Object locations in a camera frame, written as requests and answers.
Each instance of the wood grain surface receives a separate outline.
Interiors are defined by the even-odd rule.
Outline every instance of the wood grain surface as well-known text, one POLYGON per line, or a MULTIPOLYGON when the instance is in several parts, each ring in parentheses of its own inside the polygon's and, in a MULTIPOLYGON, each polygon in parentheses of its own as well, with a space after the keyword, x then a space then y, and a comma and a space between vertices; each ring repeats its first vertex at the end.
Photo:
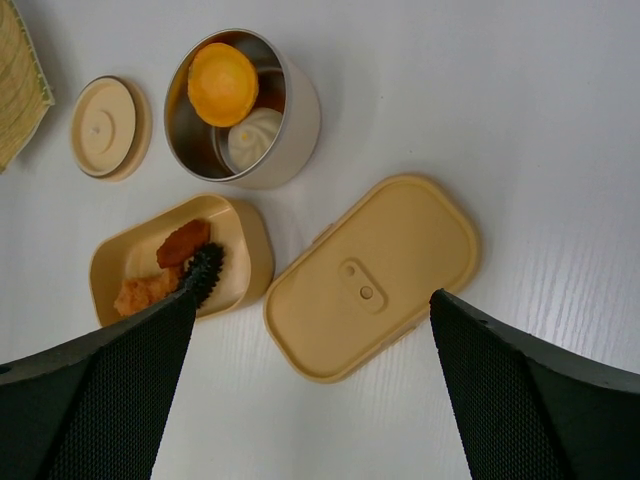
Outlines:
MULTIPOLYGON (((640 3, 631 0, 16 0, 58 104, 0 177, 0 362, 97 328, 88 267, 105 238, 199 193, 253 202, 277 270, 382 178, 433 176, 483 234, 463 298, 640 373, 640 3), (253 29, 315 84, 323 129, 290 183, 186 174, 164 139, 182 56, 253 29), (114 185, 69 146, 76 96, 122 75, 147 92, 147 158, 114 185)), ((163 479, 468 479, 431 329, 333 386, 299 377, 261 305, 196 325, 158 454, 163 479)))

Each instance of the rectangular lid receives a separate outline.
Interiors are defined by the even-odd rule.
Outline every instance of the rectangular lid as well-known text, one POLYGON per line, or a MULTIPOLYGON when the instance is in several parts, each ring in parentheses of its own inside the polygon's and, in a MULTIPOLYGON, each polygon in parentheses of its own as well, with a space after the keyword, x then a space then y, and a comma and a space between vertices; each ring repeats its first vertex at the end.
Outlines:
POLYGON ((479 258, 475 228, 440 187, 391 177, 276 279, 265 323, 300 374, 336 382, 414 329, 435 290, 458 292, 479 258))

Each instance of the woven mat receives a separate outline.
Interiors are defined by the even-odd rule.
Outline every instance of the woven mat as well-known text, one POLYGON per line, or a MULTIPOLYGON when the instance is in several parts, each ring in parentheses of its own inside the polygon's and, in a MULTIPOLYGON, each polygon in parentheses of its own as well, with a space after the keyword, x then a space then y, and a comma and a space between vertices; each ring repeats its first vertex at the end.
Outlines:
POLYGON ((11 0, 0 0, 0 173, 53 104, 18 10, 11 0))

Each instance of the round container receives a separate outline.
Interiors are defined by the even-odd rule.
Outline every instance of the round container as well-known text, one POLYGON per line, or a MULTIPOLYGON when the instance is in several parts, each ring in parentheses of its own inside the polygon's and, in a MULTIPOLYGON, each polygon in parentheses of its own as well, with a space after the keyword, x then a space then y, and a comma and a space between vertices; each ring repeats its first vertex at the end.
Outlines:
POLYGON ((167 91, 164 125, 169 148, 192 175, 209 182, 268 189, 290 180, 311 157, 320 132, 320 105, 307 76, 266 39, 248 30, 224 30, 202 40, 182 60, 167 91), (205 123, 187 96, 191 62, 201 48, 213 42, 237 48, 256 67, 260 93, 255 108, 282 113, 273 143, 246 170, 230 162, 226 144, 229 129, 205 123))

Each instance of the fried chicken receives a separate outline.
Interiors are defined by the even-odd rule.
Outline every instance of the fried chicken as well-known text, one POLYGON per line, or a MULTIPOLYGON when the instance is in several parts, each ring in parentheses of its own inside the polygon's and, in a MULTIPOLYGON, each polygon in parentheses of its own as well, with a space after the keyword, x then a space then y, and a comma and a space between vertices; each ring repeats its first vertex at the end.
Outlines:
POLYGON ((209 243, 211 225, 191 220, 167 237, 156 252, 160 268, 182 266, 200 247, 209 243))
POLYGON ((127 278, 122 282, 113 306, 123 317, 138 313, 173 293, 182 273, 183 268, 179 266, 167 268, 153 277, 127 278))

